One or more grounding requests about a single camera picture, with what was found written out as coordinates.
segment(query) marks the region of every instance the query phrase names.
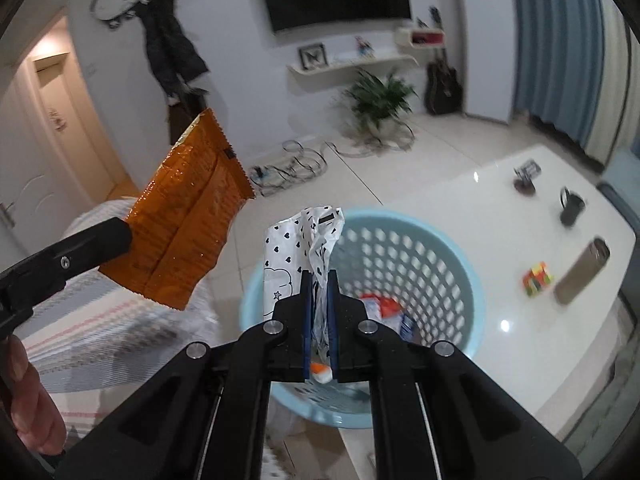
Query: black jacket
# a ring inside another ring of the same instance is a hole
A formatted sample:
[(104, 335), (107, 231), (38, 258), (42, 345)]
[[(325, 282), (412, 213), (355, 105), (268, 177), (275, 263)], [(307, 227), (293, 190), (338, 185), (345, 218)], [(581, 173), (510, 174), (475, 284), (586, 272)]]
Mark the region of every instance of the black jacket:
[(185, 83), (208, 72), (174, 15), (175, 0), (140, 0), (135, 6), (146, 31), (146, 56), (151, 71), (168, 96), (182, 90), (178, 74)]

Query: metal bolt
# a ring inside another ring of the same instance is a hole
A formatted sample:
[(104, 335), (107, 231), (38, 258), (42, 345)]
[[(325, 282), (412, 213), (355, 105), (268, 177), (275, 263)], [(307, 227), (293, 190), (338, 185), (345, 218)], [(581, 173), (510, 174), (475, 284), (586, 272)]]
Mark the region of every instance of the metal bolt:
[(449, 357), (453, 355), (456, 348), (449, 341), (438, 341), (433, 349), (436, 351), (436, 354), (442, 357)]
[(267, 334), (276, 335), (282, 332), (282, 330), (284, 329), (284, 325), (277, 319), (271, 319), (262, 326), (262, 329)]
[(207, 347), (202, 343), (191, 343), (187, 346), (187, 357), (191, 359), (200, 359), (206, 353)]
[(358, 330), (364, 334), (373, 334), (378, 330), (378, 324), (370, 319), (358, 323)]

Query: black mug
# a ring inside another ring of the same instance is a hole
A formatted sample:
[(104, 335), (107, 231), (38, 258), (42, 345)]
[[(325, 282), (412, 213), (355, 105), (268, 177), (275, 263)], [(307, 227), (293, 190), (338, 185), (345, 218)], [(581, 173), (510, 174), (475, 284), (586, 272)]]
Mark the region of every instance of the black mug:
[(575, 224), (578, 215), (584, 210), (584, 200), (579, 195), (563, 187), (560, 192), (560, 203), (562, 204), (560, 221), (562, 225), (571, 227)]

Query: brown bottle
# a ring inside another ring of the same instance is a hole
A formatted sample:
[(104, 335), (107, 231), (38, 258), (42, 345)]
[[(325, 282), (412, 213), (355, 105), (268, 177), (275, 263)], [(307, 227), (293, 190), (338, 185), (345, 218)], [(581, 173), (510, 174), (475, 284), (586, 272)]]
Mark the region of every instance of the brown bottle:
[(610, 251), (605, 241), (602, 238), (594, 238), (556, 285), (554, 295), (558, 303), (562, 305), (571, 303), (605, 266), (609, 256)]

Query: white table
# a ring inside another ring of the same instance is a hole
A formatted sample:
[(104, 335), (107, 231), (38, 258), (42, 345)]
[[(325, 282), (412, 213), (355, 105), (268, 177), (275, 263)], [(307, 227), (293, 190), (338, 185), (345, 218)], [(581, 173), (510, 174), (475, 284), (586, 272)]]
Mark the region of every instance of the white table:
[[(513, 188), (513, 168), (532, 158), (542, 168), (537, 193), (525, 197)], [(587, 203), (574, 227), (559, 221), (562, 187)], [(486, 299), (484, 337), (474, 357), (490, 377), (557, 434), (582, 398), (568, 395), (596, 381), (602, 359), (616, 338), (612, 304), (636, 241), (634, 232), (609, 202), (574, 168), (544, 146), (407, 195), (385, 208), (423, 220), (449, 235), (478, 273)], [(607, 265), (568, 306), (552, 287), (528, 298), (522, 277), (546, 262), (559, 280), (595, 237), (611, 251)], [(372, 430), (340, 430), (361, 480), (374, 478), (367, 455)]]

